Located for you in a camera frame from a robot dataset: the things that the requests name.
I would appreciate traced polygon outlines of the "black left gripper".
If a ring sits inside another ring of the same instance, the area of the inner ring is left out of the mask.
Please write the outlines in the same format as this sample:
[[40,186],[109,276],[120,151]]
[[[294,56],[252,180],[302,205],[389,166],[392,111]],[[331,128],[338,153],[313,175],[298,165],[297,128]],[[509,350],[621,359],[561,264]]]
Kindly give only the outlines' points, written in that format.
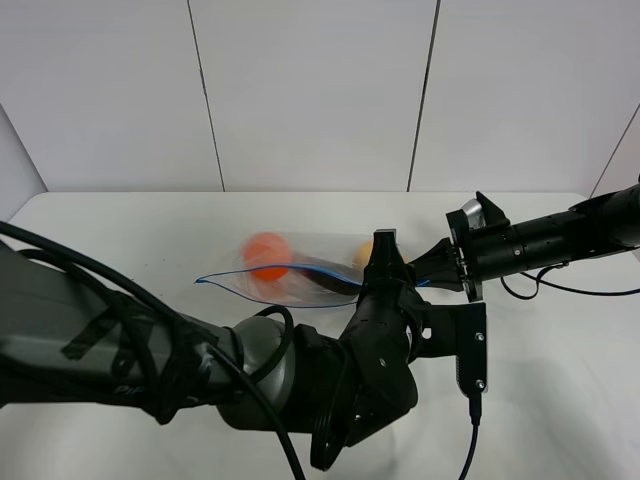
[[310,463],[328,470],[352,447],[406,415],[418,400],[409,364],[422,341],[414,272],[403,260],[395,229],[374,232],[363,290],[354,315],[332,344],[339,369],[312,427]]

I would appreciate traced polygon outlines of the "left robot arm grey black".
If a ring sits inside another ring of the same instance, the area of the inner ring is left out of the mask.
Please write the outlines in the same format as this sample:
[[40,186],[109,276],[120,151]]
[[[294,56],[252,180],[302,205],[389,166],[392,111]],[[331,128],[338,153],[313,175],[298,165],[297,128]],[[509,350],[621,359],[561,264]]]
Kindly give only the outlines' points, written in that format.
[[295,478],[290,437],[311,463],[404,416],[422,352],[425,301],[390,233],[377,232],[356,309],[338,338],[269,306],[234,327],[183,315],[108,266],[9,223],[1,248],[1,401],[99,403],[160,424],[215,406],[238,430],[272,431]]

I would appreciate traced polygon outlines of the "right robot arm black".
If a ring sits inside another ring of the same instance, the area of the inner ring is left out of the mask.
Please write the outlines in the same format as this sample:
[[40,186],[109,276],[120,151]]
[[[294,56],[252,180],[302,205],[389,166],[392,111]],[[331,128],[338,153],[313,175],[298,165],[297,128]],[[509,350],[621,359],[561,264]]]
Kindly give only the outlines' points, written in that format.
[[479,301],[489,280],[638,249],[639,186],[515,224],[477,192],[446,219],[450,236],[411,262],[417,284]]

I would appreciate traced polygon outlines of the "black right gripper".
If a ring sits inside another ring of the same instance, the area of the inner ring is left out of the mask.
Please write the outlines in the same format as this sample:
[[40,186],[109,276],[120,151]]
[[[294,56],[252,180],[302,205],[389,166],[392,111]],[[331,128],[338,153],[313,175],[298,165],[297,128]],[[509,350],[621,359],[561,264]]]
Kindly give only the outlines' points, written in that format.
[[511,222],[504,211],[480,191],[473,199],[479,200],[483,207],[486,226],[470,230],[462,207],[447,213],[452,240],[441,239],[426,253],[409,262],[417,286],[465,292],[469,301],[483,299],[481,251],[486,246],[492,249],[499,245]]

